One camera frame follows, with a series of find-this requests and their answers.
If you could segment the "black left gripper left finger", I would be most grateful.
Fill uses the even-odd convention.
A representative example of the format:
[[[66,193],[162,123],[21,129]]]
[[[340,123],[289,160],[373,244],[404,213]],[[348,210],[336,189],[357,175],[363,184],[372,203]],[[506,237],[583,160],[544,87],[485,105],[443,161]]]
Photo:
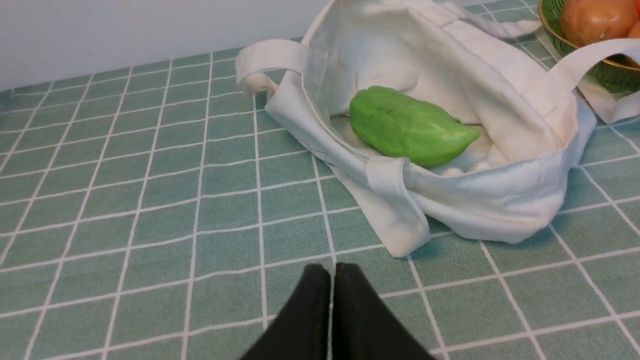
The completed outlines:
[[[308,264],[291,296],[243,360],[326,360],[331,277]]]

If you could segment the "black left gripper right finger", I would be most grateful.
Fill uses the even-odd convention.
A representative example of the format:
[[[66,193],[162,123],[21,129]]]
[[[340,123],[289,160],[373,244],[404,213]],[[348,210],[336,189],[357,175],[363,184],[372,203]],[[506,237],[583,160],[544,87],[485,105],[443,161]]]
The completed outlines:
[[[358,264],[338,263],[333,291],[334,360],[432,360],[377,295]]]

